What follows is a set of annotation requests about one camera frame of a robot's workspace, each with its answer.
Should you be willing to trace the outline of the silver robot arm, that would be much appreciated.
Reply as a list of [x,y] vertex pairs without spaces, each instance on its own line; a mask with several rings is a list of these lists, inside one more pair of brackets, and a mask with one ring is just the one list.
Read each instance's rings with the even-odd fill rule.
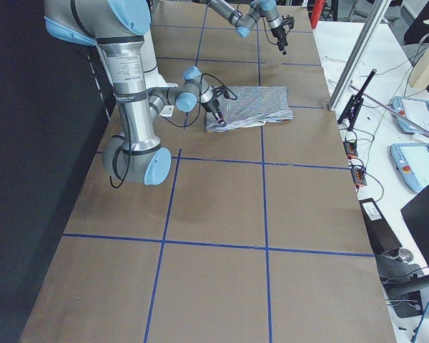
[[242,38],[247,37],[260,19],[264,19],[270,28],[272,35],[276,38],[275,45],[279,51],[286,55],[287,33],[293,29],[295,19],[293,16],[280,15],[276,1],[252,1],[250,9],[246,14],[231,6],[226,1],[205,1],[206,5],[218,13],[229,24],[235,27],[235,31]]
[[45,1],[46,30],[75,44],[97,46],[104,55],[119,107],[123,130],[107,143],[102,155],[112,179],[145,185],[161,184],[171,167],[171,153],[161,145],[153,123],[162,110],[175,105],[189,112],[196,105],[224,124],[219,96],[226,86],[210,86],[195,66],[182,75],[181,87],[149,87],[154,61],[151,15],[146,1]]

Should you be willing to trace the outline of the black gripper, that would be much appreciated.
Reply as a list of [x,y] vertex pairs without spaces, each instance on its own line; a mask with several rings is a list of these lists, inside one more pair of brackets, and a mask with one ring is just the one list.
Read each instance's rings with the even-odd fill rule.
[[220,126],[226,125],[225,119],[222,113],[220,112],[220,103],[218,102],[217,99],[206,101],[202,104],[202,106],[207,113],[213,114],[214,119],[218,125]]
[[283,27],[283,25],[277,26],[275,28],[271,28],[272,35],[277,40],[277,48],[282,54],[286,54],[286,47],[288,45],[287,39],[286,39],[286,31]]

